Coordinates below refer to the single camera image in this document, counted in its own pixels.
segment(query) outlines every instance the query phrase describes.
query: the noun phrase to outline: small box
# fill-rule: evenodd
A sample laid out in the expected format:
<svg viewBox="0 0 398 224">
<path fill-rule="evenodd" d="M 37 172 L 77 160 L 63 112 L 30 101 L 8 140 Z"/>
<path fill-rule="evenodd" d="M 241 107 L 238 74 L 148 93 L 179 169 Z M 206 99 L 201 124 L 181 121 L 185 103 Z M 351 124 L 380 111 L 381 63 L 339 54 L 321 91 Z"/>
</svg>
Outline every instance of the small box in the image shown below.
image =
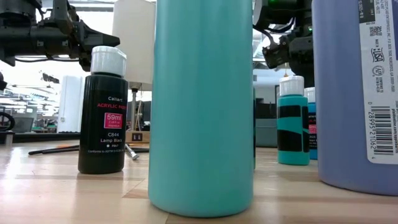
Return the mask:
<svg viewBox="0 0 398 224">
<path fill-rule="evenodd" d="M 126 143 L 149 143 L 149 131 L 127 131 Z"/>
</svg>

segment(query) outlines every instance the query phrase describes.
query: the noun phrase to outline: black paint bottle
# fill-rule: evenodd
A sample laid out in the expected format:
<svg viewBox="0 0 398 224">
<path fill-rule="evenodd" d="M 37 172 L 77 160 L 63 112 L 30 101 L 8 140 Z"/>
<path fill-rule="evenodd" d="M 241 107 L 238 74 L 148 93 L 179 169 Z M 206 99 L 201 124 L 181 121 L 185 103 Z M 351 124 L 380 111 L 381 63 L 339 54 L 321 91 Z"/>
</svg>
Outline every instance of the black paint bottle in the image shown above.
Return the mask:
<svg viewBox="0 0 398 224">
<path fill-rule="evenodd" d="M 126 55 L 114 47 L 95 47 L 86 78 L 78 169 L 110 174 L 124 167 L 128 82 Z"/>
</svg>

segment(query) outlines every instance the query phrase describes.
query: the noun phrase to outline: wooden table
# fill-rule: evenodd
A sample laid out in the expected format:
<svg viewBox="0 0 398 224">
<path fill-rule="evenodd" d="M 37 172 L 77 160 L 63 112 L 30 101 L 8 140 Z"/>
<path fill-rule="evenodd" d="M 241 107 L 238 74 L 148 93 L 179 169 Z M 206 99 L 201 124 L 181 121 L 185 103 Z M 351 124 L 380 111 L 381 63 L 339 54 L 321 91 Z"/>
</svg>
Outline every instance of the wooden table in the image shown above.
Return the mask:
<svg viewBox="0 0 398 224">
<path fill-rule="evenodd" d="M 76 152 L 27 155 L 30 150 L 60 144 L 77 142 L 0 149 L 0 223 L 398 223 L 397 197 L 330 187 L 318 180 L 315 161 L 306 167 L 280 165 L 275 161 L 276 149 L 257 150 L 250 209 L 232 217 L 194 219 L 150 204 L 148 154 L 141 154 L 138 161 L 126 157 L 123 172 L 110 175 L 79 174 Z"/>
</svg>

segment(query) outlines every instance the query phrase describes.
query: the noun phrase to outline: qr code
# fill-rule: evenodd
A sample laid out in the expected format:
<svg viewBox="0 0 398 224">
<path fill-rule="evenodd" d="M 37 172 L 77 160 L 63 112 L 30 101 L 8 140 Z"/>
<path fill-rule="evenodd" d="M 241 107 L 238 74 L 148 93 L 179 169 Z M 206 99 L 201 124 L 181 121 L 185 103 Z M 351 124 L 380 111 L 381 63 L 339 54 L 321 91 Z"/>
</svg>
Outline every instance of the qr code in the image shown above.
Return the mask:
<svg viewBox="0 0 398 224">
<path fill-rule="evenodd" d="M 383 35 L 383 33 L 381 32 L 381 26 L 369 27 L 369 30 L 371 33 L 371 37 L 375 35 Z"/>
</svg>

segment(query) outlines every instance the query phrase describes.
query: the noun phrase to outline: black stripe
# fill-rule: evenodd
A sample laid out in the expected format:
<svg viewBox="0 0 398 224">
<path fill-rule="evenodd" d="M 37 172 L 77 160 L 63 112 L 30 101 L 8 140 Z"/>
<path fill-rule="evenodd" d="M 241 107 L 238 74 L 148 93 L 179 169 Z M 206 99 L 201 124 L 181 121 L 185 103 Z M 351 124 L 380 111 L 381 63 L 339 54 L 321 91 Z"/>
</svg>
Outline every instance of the black stripe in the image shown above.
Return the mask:
<svg viewBox="0 0 398 224">
<path fill-rule="evenodd" d="M 301 152 L 302 138 L 303 136 L 301 134 L 291 131 L 278 130 L 278 150 Z"/>
<path fill-rule="evenodd" d="M 303 106 L 303 129 L 308 129 L 308 107 Z"/>
<path fill-rule="evenodd" d="M 299 118 L 301 117 L 301 106 L 280 106 L 278 107 L 278 118 Z"/>
<path fill-rule="evenodd" d="M 303 131 L 303 139 L 304 139 L 304 152 L 310 152 L 310 135 Z"/>
</svg>

